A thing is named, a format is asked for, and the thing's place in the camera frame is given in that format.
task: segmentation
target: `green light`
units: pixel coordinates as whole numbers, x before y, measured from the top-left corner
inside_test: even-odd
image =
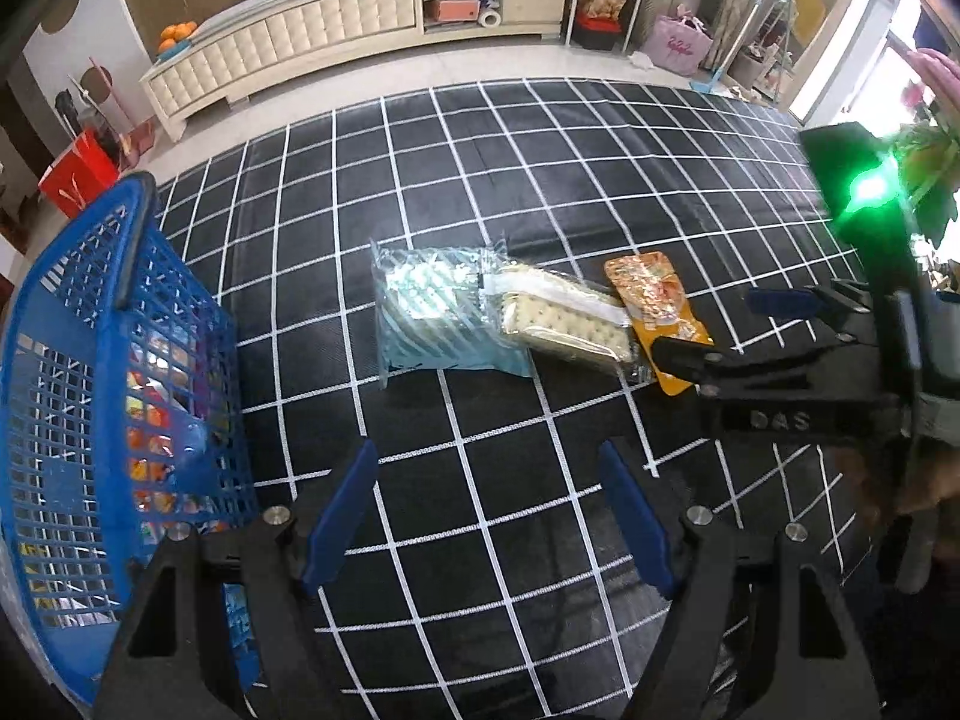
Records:
[[[880,208],[895,201],[900,191],[899,166],[893,156],[887,156],[882,165],[862,172],[851,181],[850,202],[841,216],[849,218],[865,208]]]

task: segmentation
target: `blue plastic basket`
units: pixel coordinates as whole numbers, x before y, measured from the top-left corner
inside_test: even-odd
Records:
[[[20,288],[3,348],[3,534],[37,636],[88,704],[131,562],[173,522],[205,532],[256,513],[233,322],[155,226],[156,196],[135,175],[73,220]],[[242,589],[227,609],[249,682]]]

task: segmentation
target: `blue snack bag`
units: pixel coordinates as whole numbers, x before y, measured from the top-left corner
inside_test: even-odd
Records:
[[[482,295],[505,247],[371,251],[381,386],[392,371],[420,368],[533,376],[529,353],[499,338]]]

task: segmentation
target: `blue gripper pad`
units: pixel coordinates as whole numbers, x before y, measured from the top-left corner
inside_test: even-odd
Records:
[[[380,458],[370,440],[363,442],[308,538],[310,555],[301,582],[309,595],[336,579],[344,555],[360,526],[376,484]]]
[[[823,307],[819,296],[810,290],[752,289],[744,300],[754,314],[774,319],[814,319]]]
[[[643,490],[613,442],[600,447],[600,484],[616,524],[634,556],[637,574],[664,598],[673,598],[679,582],[670,566],[670,541]]]

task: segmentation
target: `pink bag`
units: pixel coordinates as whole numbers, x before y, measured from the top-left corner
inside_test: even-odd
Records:
[[[682,20],[657,16],[643,52],[657,67],[692,76],[707,58],[713,38]]]

